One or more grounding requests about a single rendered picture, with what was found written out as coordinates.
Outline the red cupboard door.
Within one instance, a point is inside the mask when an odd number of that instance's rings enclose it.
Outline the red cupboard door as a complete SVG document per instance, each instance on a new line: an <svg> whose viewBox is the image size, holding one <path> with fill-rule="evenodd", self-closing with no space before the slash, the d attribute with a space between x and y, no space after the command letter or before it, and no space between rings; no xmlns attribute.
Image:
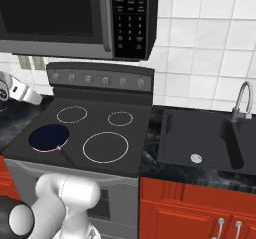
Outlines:
<svg viewBox="0 0 256 239"><path fill-rule="evenodd" d="M139 239L212 239L224 218L221 239L231 216L225 213L140 201Z"/></svg>
<svg viewBox="0 0 256 239"><path fill-rule="evenodd" d="M224 239L235 239L236 221L242 222L239 239L256 239L256 218L233 214Z"/></svg>

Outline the dark microwave door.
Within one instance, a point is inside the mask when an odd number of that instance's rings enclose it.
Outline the dark microwave door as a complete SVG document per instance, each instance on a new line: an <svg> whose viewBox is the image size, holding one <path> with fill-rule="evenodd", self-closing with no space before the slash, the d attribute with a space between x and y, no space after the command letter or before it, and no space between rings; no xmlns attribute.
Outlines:
<svg viewBox="0 0 256 239"><path fill-rule="evenodd" d="M100 0L0 0L0 39L101 44Z"/></svg>

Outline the red base cupboard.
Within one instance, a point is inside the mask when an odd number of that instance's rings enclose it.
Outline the red base cupboard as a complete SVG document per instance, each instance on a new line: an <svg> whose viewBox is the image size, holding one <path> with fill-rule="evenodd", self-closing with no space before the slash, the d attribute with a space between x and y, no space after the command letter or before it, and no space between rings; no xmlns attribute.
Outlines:
<svg viewBox="0 0 256 239"><path fill-rule="evenodd" d="M8 171L4 157L0 154L0 196L8 196L12 199L20 199L18 190Z"/></svg>

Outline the black and grey stove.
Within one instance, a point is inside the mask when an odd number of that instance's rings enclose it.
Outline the black and grey stove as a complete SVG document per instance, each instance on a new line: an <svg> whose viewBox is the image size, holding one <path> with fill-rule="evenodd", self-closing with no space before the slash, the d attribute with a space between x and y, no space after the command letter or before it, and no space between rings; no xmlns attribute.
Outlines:
<svg viewBox="0 0 256 239"><path fill-rule="evenodd" d="M104 63L54 62L46 67L54 98L4 148L5 159L137 178L148 129L154 72L150 68ZM60 79L53 81L58 73ZM70 83L68 76L76 81ZM87 84L85 76L92 76ZM101 79L110 82L103 85ZM121 87L119 80L126 79ZM137 81L144 80L139 88ZM70 136L63 147L73 165L33 150L31 133L48 124L61 124Z"/></svg>

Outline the grey wall socket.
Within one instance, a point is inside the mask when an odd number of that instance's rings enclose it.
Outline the grey wall socket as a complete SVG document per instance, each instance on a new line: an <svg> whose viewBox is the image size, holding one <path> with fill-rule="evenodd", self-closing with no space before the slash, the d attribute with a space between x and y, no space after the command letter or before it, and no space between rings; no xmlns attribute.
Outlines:
<svg viewBox="0 0 256 239"><path fill-rule="evenodd" d="M36 70L45 70L45 63L44 63L44 59L42 57L39 56L33 56L32 57L33 60L33 64Z"/></svg>
<svg viewBox="0 0 256 239"><path fill-rule="evenodd" d="M31 69L31 64L28 56L19 55L18 60L19 60L20 67L22 69L25 69L25 70Z"/></svg>

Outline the black kitchen sink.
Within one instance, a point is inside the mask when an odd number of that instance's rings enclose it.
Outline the black kitchen sink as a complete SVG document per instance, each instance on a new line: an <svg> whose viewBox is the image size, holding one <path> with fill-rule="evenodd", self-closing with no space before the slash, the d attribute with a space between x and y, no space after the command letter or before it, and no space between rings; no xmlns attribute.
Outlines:
<svg viewBox="0 0 256 239"><path fill-rule="evenodd" d="M231 114L165 109L158 161L256 175L256 115L231 121Z"/></svg>

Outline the dark blue frying pan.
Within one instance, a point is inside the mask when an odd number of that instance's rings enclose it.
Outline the dark blue frying pan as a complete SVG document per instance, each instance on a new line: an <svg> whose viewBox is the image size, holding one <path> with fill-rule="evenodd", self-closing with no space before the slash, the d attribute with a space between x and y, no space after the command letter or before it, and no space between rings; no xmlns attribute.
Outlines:
<svg viewBox="0 0 256 239"><path fill-rule="evenodd" d="M73 165L71 157L65 152L63 147L68 143L69 130L61 124L48 124L34 130L29 136L30 147L51 158L61 156L67 163Z"/></svg>

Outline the grey curved tap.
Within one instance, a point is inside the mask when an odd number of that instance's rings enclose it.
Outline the grey curved tap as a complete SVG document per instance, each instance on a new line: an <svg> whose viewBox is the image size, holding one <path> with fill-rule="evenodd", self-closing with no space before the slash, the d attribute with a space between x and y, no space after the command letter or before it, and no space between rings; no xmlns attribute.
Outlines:
<svg viewBox="0 0 256 239"><path fill-rule="evenodd" d="M241 104L245 89L248 89L248 102L247 102L247 106L246 106L246 111L244 113L242 113L240 111L240 104ZM236 100L236 104L232 109L232 114L231 114L232 122L236 122L238 119L251 119L252 118L251 110L252 110L252 105L253 105L253 98L254 98L253 85L250 82L245 81L240 87L239 94L238 94L238 97Z"/></svg>

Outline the grey oven door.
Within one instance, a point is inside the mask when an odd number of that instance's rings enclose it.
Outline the grey oven door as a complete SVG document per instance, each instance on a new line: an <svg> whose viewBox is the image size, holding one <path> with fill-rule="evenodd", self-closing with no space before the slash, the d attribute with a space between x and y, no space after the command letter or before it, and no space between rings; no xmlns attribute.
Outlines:
<svg viewBox="0 0 256 239"><path fill-rule="evenodd" d="M89 220L102 239L138 239L138 179L71 168L5 159L20 198L32 205L37 180L45 173L62 173L92 179L101 189L98 204L88 211Z"/></svg>

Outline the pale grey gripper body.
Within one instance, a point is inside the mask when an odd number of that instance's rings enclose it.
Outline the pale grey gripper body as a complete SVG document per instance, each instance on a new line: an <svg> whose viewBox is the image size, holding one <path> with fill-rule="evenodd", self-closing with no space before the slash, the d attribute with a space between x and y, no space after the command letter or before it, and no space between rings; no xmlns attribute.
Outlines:
<svg viewBox="0 0 256 239"><path fill-rule="evenodd" d="M21 86L21 100L33 105L40 105L42 96L27 85Z"/></svg>

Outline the red drawer front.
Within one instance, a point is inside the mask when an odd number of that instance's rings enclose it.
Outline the red drawer front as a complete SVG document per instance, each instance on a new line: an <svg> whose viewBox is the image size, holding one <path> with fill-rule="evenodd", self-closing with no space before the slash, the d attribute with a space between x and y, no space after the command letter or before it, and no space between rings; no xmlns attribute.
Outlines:
<svg viewBox="0 0 256 239"><path fill-rule="evenodd" d="M153 178L140 178L140 197L162 203L194 204L256 215L256 194Z"/></svg>

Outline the grey black microwave oven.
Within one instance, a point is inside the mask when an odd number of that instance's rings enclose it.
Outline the grey black microwave oven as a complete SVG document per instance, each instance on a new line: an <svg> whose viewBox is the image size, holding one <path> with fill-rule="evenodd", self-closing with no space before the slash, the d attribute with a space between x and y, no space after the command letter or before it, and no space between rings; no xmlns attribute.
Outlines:
<svg viewBox="0 0 256 239"><path fill-rule="evenodd" d="M158 0L110 0L112 50L101 44L0 39L0 52L31 56L140 61L149 58L157 31Z"/></svg>

